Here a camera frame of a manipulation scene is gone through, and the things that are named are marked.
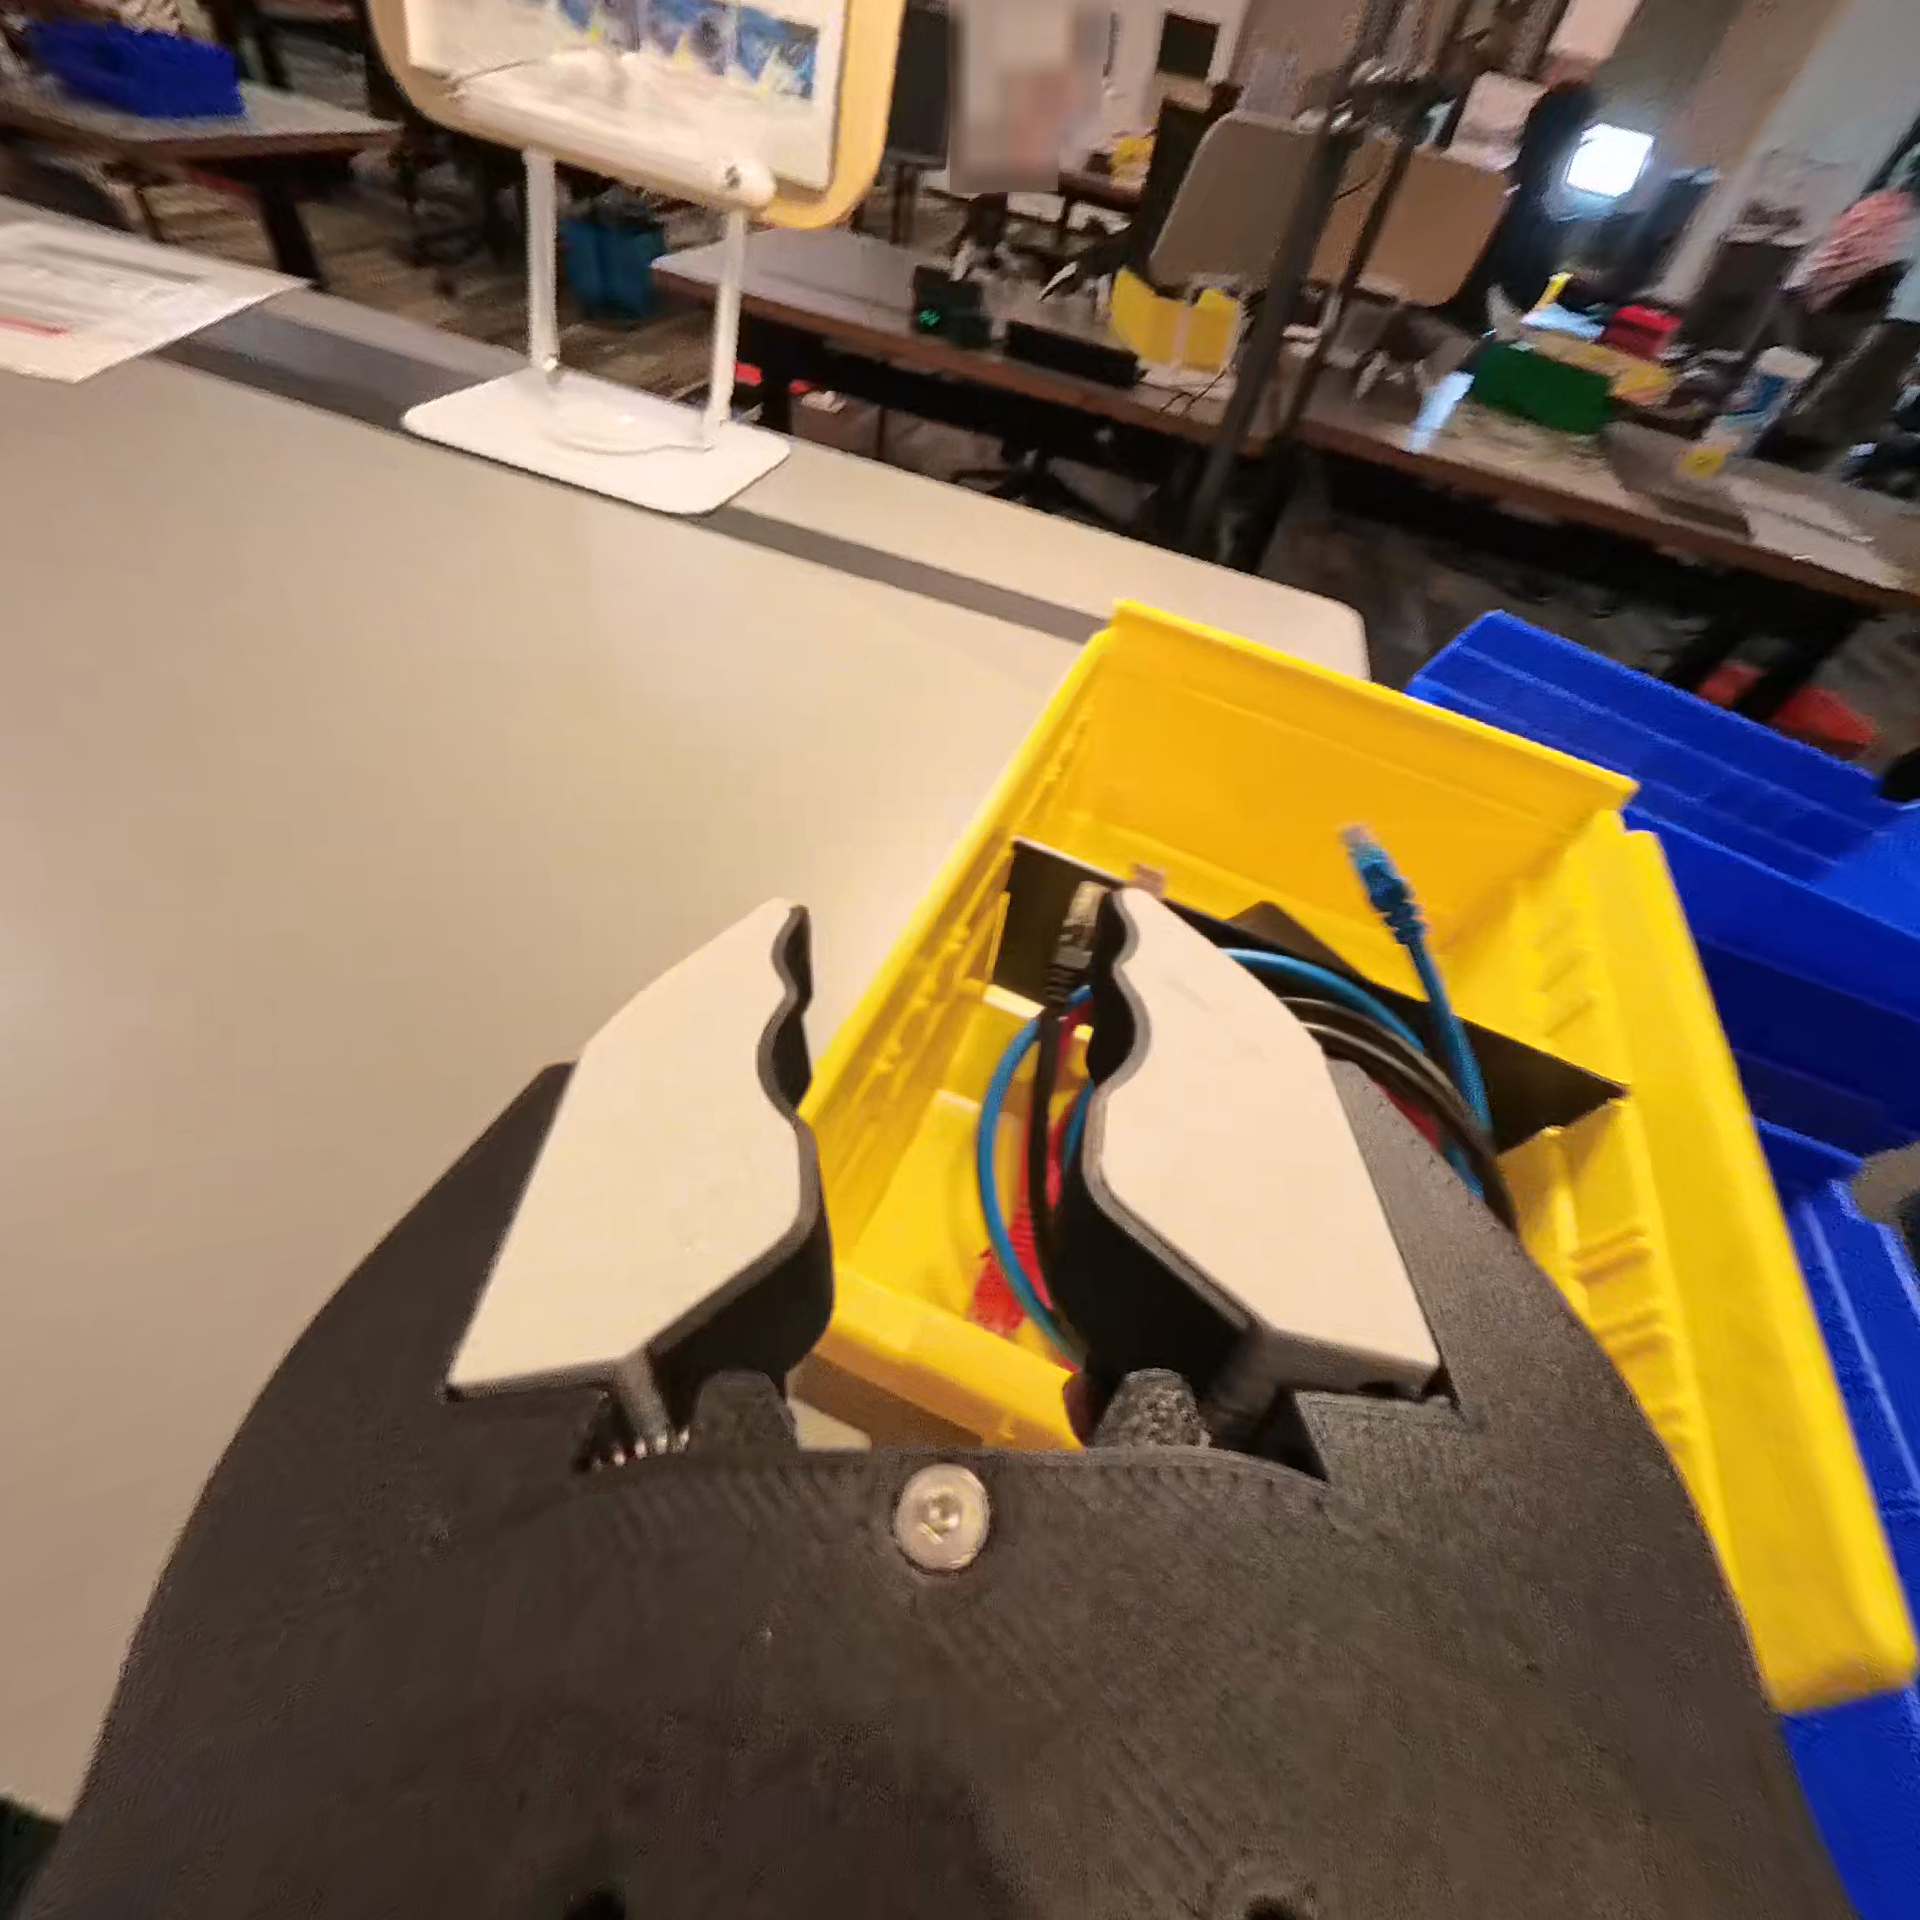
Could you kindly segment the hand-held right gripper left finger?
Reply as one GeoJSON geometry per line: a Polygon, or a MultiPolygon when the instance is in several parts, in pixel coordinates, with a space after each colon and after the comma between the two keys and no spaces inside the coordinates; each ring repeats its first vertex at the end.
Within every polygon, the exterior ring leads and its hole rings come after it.
{"type": "Polygon", "coordinates": [[[452,1349],[452,1401],[587,1392],[631,1457],[661,1457],[735,1384],[795,1430],[791,1383],[837,1304],[799,1112],[810,1003],[810,916],[770,898],[587,1039],[452,1349]]]}

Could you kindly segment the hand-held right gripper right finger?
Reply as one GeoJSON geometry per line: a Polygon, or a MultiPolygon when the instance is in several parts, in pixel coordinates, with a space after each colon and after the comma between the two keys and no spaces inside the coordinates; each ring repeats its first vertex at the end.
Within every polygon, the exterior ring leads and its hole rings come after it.
{"type": "Polygon", "coordinates": [[[1049,1289],[1091,1401],[1163,1373],[1229,1446],[1300,1394],[1422,1406],[1442,1359],[1305,1021],[1170,906],[1110,891],[1049,1289]]]}

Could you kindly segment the yellow plastic bin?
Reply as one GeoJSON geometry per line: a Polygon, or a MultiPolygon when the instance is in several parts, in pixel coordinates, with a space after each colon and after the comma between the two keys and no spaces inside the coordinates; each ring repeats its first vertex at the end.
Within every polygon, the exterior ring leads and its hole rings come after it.
{"type": "Polygon", "coordinates": [[[1454,1003],[1622,1098],[1503,1156],[1523,1242],[1662,1435],[1770,1703],[1916,1677],[1916,1634],[1740,1076],[1658,839],[1611,770],[1139,606],[1067,669],[814,1068],[837,1309],[831,1406],[906,1435],[1067,1446],[1040,1333],[969,1320],[988,1249],[975,1105],[1017,1034],[988,991],[1018,835],[1234,919],[1278,903],[1415,991],[1340,847],[1412,880],[1454,1003]]]}

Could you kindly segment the black bin divider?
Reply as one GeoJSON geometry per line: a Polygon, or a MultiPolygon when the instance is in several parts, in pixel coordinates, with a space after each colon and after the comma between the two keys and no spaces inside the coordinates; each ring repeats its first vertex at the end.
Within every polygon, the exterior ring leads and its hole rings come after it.
{"type": "MultiPolygon", "coordinates": [[[[992,988],[1030,1003],[1042,1003],[1049,965],[1066,932],[1072,898],[1081,885],[1115,891],[1119,880],[1036,839],[1018,835],[1011,842],[1011,867],[1001,885],[1001,922],[988,974],[992,988]]],[[[1436,1064],[1447,1061],[1436,1045],[1425,993],[1395,991],[1366,978],[1300,919],[1284,913],[1284,906],[1256,903],[1231,922],[1204,916],[1201,908],[1180,898],[1171,903],[1171,913],[1201,932],[1216,947],[1280,954],[1296,965],[1320,966],[1321,974],[1344,978],[1356,991],[1391,1008],[1425,1041],[1436,1064]]],[[[1493,1139],[1500,1152],[1510,1152],[1548,1130],[1573,1128],[1578,1122],[1586,1122],[1611,1100],[1622,1098],[1622,1083],[1595,1076],[1590,1068],[1573,1068],[1528,1041],[1506,1039],[1476,1021],[1465,1021],[1465,1034],[1488,1094],[1493,1139]]]]}

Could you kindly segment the sign board on white stand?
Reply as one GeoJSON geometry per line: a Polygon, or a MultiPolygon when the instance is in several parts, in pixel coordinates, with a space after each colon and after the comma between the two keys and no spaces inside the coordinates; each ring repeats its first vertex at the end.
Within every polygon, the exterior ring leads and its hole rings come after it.
{"type": "Polygon", "coordinates": [[[749,233],[831,228],[874,182],[900,3],[371,3],[409,105],[523,159],[526,368],[426,401],[409,436],[664,515],[770,478],[777,433],[733,420],[749,233]],[[701,406],[568,374],[558,171],[722,219],[701,406]]]}

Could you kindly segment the green bin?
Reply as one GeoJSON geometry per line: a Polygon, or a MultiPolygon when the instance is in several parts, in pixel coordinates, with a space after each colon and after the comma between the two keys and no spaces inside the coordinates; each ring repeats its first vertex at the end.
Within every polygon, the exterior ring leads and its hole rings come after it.
{"type": "Polygon", "coordinates": [[[1481,343],[1471,360],[1471,398],[1503,420],[1568,439],[1595,439],[1615,420],[1615,363],[1590,343],[1481,343]]]}

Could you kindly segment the black tripod pole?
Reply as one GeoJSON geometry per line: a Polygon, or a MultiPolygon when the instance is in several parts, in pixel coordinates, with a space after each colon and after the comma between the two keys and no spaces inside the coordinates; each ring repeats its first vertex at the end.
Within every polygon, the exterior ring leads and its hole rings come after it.
{"type": "Polygon", "coordinates": [[[1320,126],[1311,134],[1302,188],[1256,299],[1255,328],[1238,350],[1234,388],[1210,433],[1204,467],[1190,490],[1181,553],[1193,558],[1245,564],[1260,553],[1256,534],[1234,534],[1231,525],[1229,498],[1234,474],[1251,455],[1251,436],[1264,420],[1270,388],[1284,376],[1287,328],[1296,320],[1302,292],[1311,288],[1311,269],[1341,203],[1350,166],[1376,128],[1383,128],[1383,166],[1360,192],[1361,225],[1336,275],[1311,363],[1284,397],[1280,420],[1267,436],[1270,458],[1284,458],[1284,448],[1302,421],[1327,354],[1331,350],[1336,324],[1344,317],[1360,278],[1379,251],[1379,236],[1402,196],[1425,116],[1436,95],[1436,65],[1455,36],[1455,26],[1442,26],[1440,41],[1434,41],[1426,16],[1429,3],[1366,3],[1356,42],[1331,70],[1320,126]]]}

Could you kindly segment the small yellow bin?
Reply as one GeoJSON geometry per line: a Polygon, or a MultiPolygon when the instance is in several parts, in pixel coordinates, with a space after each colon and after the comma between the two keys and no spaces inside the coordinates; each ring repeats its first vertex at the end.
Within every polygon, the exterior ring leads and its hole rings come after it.
{"type": "Polygon", "coordinates": [[[1220,288],[1170,299],[1122,269],[1110,281],[1106,324],[1145,368],[1210,380],[1234,363],[1245,303],[1220,288]]]}

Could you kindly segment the long work table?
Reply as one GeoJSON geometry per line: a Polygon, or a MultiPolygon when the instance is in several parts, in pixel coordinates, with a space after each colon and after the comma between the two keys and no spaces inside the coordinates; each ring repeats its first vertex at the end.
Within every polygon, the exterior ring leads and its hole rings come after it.
{"type": "MultiPolygon", "coordinates": [[[[849,228],[752,233],[739,360],[759,374],[760,425],[786,433],[795,388],[831,388],[1001,442],[1026,461],[1159,484],[1134,534],[1176,541],[1171,515],[1185,514],[1226,420],[1217,398],[1145,383],[1118,388],[1059,363],[1006,355],[995,343],[959,350],[919,332],[907,310],[915,270],[910,251],[849,228]]],[[[1545,446],[1545,467],[1526,467],[1500,436],[1503,420],[1476,408],[1460,380],[1440,383],[1412,421],[1397,411],[1383,397],[1356,401],[1321,380],[1287,442],[1255,433],[1238,474],[1255,484],[1313,455],[1341,500],[1383,524],[1615,598],[1728,621],[1793,661],[1832,657],[1868,617],[1916,617],[1916,524],[1900,514],[1891,534],[1828,564],[1807,541],[1780,553],[1629,494],[1607,465],[1611,442],[1536,433],[1526,446],[1545,446]]]]}

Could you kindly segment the white paper sheet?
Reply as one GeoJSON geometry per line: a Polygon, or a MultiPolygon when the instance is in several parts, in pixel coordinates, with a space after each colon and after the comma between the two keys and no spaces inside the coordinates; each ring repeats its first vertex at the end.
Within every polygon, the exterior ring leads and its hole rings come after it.
{"type": "Polygon", "coordinates": [[[298,288],[84,224],[5,224],[3,374],[76,387],[298,288]]]}

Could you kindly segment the dark side table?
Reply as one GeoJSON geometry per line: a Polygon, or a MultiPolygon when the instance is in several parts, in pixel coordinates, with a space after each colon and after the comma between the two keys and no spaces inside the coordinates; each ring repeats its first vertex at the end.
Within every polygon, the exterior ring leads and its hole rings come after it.
{"type": "Polygon", "coordinates": [[[50,82],[3,82],[3,130],[103,159],[131,178],[205,175],[250,196],[274,270],[327,286],[302,215],[308,175],[321,159],[374,153],[397,126],[272,84],[237,84],[242,110],[217,118],[139,118],[78,101],[50,82]]]}

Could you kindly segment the small blue bin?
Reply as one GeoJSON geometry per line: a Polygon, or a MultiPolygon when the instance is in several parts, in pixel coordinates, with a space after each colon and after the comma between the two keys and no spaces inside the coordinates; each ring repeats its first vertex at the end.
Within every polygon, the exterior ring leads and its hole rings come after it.
{"type": "Polygon", "coordinates": [[[82,105],[162,126],[244,118],[221,42],[78,16],[33,16],[20,32],[33,70],[82,105]]]}

